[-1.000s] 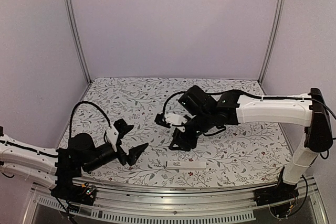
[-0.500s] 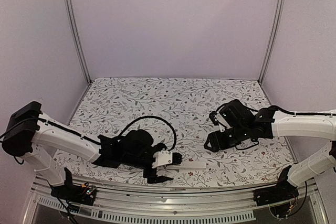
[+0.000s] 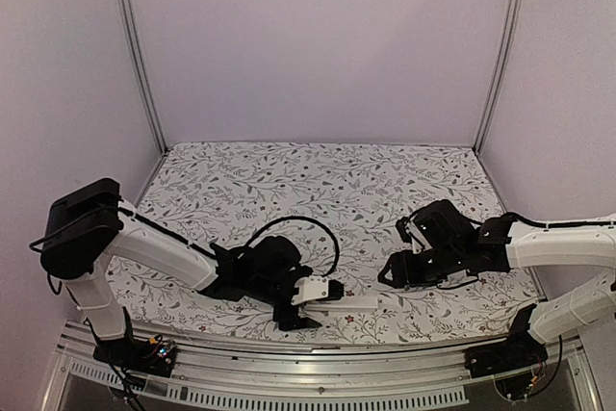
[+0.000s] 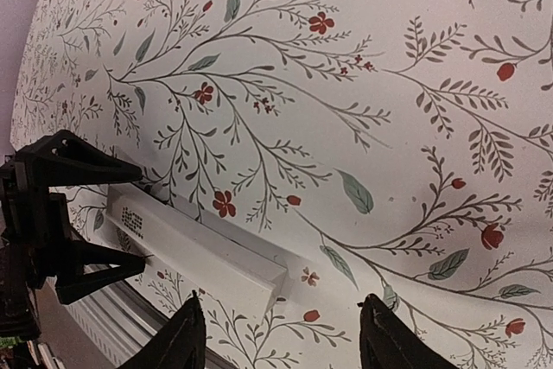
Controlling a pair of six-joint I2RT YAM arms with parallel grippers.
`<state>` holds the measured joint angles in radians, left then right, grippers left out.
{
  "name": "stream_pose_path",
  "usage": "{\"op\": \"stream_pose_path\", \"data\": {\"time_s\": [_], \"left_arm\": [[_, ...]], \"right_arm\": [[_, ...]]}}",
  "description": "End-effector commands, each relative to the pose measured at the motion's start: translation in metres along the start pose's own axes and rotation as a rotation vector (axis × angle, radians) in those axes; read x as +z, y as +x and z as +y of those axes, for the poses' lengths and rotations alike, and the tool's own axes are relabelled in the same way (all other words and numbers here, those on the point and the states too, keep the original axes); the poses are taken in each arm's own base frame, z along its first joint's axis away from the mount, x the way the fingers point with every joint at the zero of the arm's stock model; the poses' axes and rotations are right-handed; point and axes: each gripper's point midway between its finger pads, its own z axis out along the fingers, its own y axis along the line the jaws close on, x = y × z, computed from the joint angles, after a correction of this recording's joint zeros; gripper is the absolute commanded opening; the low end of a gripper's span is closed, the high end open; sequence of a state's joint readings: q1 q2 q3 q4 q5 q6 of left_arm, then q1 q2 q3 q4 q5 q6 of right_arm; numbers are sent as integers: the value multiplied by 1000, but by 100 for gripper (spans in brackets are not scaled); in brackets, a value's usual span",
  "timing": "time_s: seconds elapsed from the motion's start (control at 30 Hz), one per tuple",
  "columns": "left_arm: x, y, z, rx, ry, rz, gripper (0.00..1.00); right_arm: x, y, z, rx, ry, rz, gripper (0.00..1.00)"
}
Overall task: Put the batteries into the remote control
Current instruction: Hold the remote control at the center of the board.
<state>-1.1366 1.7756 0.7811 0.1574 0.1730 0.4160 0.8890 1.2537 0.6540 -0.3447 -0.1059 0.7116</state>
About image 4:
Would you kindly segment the white air conditioner remote control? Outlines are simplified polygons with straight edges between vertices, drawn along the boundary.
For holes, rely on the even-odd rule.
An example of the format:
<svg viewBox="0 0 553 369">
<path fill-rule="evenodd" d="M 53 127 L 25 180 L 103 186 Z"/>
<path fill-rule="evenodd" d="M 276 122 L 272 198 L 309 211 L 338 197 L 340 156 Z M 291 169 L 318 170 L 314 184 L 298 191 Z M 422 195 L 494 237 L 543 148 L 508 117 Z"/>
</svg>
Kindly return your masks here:
<svg viewBox="0 0 553 369">
<path fill-rule="evenodd" d="M 161 203 L 131 184 L 110 185 L 107 218 L 150 255 L 228 308 L 261 319 L 289 298 L 289 252 L 183 199 Z"/>
</svg>

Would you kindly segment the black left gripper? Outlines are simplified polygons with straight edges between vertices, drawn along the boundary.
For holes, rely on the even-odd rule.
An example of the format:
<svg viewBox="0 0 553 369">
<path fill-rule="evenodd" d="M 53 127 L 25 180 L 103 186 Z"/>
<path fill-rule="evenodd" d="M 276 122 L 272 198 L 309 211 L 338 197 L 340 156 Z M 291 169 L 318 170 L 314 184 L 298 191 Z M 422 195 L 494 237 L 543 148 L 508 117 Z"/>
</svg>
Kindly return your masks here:
<svg viewBox="0 0 553 369">
<path fill-rule="evenodd" d="M 139 181 L 142 169 L 109 156 L 69 130 L 44 136 L 1 167 L 2 237 L 18 257 L 25 282 L 41 288 L 55 278 L 61 304 L 141 274 L 142 256 L 73 240 L 67 198 L 49 187 Z"/>
</svg>

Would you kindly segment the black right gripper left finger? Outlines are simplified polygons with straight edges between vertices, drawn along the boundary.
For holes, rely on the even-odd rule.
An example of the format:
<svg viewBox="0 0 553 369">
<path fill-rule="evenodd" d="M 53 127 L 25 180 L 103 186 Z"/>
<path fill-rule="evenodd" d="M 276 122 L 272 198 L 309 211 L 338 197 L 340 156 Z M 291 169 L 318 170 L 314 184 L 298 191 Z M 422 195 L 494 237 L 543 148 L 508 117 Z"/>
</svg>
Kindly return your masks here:
<svg viewBox="0 0 553 369">
<path fill-rule="evenodd" d="M 203 369 L 207 329 L 195 290 L 156 335 L 119 369 Z"/>
</svg>

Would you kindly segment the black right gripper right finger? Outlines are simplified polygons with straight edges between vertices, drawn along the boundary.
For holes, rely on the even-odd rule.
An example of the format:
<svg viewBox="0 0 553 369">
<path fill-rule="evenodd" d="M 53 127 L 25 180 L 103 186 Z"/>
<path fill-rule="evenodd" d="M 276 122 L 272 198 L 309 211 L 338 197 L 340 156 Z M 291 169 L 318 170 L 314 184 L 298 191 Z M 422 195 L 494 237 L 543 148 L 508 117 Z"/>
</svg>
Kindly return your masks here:
<svg viewBox="0 0 553 369">
<path fill-rule="evenodd" d="M 363 369 L 455 368 L 423 343 L 375 294 L 369 294 L 359 306 L 359 351 Z"/>
</svg>

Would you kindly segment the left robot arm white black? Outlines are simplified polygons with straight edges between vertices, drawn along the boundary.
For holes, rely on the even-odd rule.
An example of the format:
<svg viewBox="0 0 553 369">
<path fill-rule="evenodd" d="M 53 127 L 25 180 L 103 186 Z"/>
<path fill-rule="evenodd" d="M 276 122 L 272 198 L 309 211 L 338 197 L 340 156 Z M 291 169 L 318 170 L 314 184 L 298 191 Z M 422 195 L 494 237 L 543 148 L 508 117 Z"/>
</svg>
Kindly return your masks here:
<svg viewBox="0 0 553 369">
<path fill-rule="evenodd" d="M 142 170 L 96 149 L 69 130 L 44 136 L 1 167 L 1 335 L 35 340 L 41 334 L 31 296 L 55 278 L 59 302 L 69 305 L 107 285 L 142 273 L 141 256 L 77 236 L 67 197 L 52 187 L 120 184 Z"/>
</svg>

